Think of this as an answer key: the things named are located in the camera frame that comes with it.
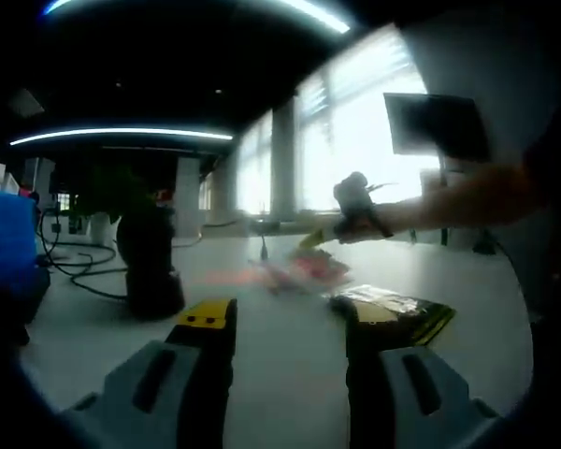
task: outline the desk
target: desk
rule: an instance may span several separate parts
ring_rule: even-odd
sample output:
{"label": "desk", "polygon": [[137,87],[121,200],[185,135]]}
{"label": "desk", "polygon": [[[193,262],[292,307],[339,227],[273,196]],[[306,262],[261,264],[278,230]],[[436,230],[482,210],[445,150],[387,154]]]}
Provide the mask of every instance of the desk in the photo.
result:
{"label": "desk", "polygon": [[[299,240],[267,239],[270,256],[281,258]],[[174,252],[188,305],[209,297],[238,299],[225,447],[347,447],[343,323],[320,297],[275,297],[251,282],[248,259],[258,258],[260,245],[259,239],[212,239]],[[530,385],[532,340],[518,282],[504,256],[396,241],[333,242],[324,248],[352,267],[356,282],[454,307],[457,314],[431,348],[467,380],[472,397],[504,415],[514,410]],[[124,293],[120,274],[84,281]],[[125,307],[54,274],[30,327],[23,365],[48,400],[64,408],[100,391],[109,371],[147,341],[163,340],[174,321],[137,323]]]}

